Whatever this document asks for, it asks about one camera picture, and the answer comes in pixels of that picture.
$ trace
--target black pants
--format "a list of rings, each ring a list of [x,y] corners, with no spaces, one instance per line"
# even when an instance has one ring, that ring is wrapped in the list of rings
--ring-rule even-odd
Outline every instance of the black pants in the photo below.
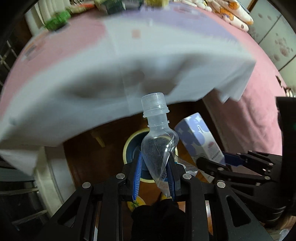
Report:
[[[185,213],[177,202],[165,199],[132,212],[131,241],[181,241],[184,239]]]

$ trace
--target white curtain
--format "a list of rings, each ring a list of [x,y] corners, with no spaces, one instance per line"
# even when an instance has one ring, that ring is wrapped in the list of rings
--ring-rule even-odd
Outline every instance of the white curtain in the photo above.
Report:
[[[70,6],[70,0],[39,0],[25,14],[31,34],[36,35],[54,13],[64,11],[68,6]]]

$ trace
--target pink fabric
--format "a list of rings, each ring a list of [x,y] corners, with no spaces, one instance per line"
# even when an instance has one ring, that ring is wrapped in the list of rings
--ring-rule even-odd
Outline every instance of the pink fabric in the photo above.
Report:
[[[98,13],[89,11],[70,19],[62,31],[49,33],[45,30],[26,45],[5,81],[0,117],[3,117],[12,97],[34,75],[98,43],[105,36],[105,25],[102,21],[93,21],[94,18],[98,18]]]
[[[221,131],[222,141],[229,152],[262,151],[281,155],[281,131],[277,122],[276,96],[285,96],[276,75],[275,65],[252,37],[215,16],[205,12],[231,32],[256,59],[254,71],[238,102],[222,104],[215,91],[204,101]]]

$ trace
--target plastic bag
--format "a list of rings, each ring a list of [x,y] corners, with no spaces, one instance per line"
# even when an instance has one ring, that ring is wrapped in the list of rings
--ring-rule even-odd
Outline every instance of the plastic bag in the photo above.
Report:
[[[175,162],[182,165],[185,169],[185,172],[188,174],[191,174],[194,177],[198,173],[198,168],[196,166],[190,164],[187,161],[184,161],[182,158],[178,157],[177,155],[175,155]]]

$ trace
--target bottle neck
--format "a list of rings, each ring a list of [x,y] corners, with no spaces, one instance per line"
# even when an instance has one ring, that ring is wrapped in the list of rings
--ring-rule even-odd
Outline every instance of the bottle neck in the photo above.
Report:
[[[166,113],[149,116],[147,117],[147,120],[148,120],[148,127],[150,128],[150,131],[159,131],[159,130],[169,128],[168,126],[169,122],[168,122]]]

